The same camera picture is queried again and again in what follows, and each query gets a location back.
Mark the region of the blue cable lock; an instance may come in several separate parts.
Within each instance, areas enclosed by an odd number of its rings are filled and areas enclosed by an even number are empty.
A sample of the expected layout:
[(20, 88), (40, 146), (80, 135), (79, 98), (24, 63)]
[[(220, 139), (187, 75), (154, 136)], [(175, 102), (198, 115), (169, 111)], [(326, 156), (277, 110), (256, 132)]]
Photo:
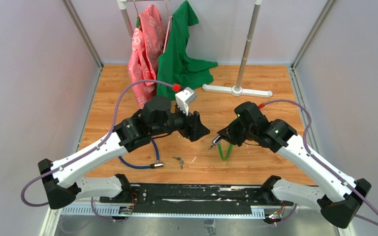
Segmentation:
[(152, 148), (144, 147), (142, 151), (128, 157), (119, 156), (119, 161), (130, 168), (137, 170), (157, 169), (164, 166), (160, 160), (160, 152), (154, 140), (151, 140)]

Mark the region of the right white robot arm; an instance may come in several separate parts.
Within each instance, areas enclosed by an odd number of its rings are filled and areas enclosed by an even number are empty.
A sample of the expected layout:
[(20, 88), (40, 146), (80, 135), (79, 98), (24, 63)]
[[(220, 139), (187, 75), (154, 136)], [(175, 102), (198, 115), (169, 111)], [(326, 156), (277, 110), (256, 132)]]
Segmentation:
[(270, 176), (261, 186), (261, 198), (267, 205), (288, 201), (316, 210), (332, 225), (345, 229), (363, 204), (371, 184), (343, 173), (303, 141), (303, 137), (281, 119), (269, 121), (262, 105), (244, 102), (234, 110), (236, 119), (218, 131), (214, 140), (241, 146), (254, 141), (301, 169), (317, 186), (289, 182)]

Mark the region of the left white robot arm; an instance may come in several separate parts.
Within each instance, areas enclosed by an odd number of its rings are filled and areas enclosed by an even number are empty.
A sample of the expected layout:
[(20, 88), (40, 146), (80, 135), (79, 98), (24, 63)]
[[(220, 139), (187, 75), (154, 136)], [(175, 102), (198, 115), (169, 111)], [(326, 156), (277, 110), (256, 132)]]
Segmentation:
[(82, 150), (57, 161), (38, 163), (42, 183), (51, 209), (63, 208), (77, 199), (110, 197), (126, 203), (132, 187), (124, 174), (107, 178), (86, 178), (85, 174), (119, 156), (149, 144), (153, 136), (175, 131), (195, 142), (210, 130), (202, 124), (197, 111), (184, 112), (178, 106), (171, 112), (171, 100), (155, 96), (144, 107), (114, 126), (113, 130)]

